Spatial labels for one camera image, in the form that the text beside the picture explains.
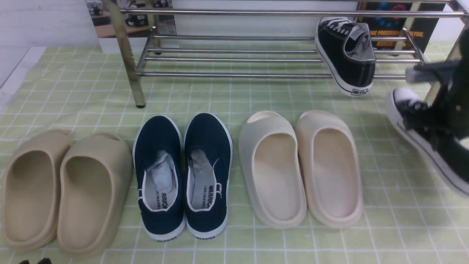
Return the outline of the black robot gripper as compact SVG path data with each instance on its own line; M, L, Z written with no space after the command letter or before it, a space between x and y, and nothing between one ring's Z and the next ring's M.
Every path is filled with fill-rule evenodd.
M405 111L405 129L468 137L468 30L459 38L460 59L431 62L406 70L411 83L437 81L440 89L431 105L417 103Z

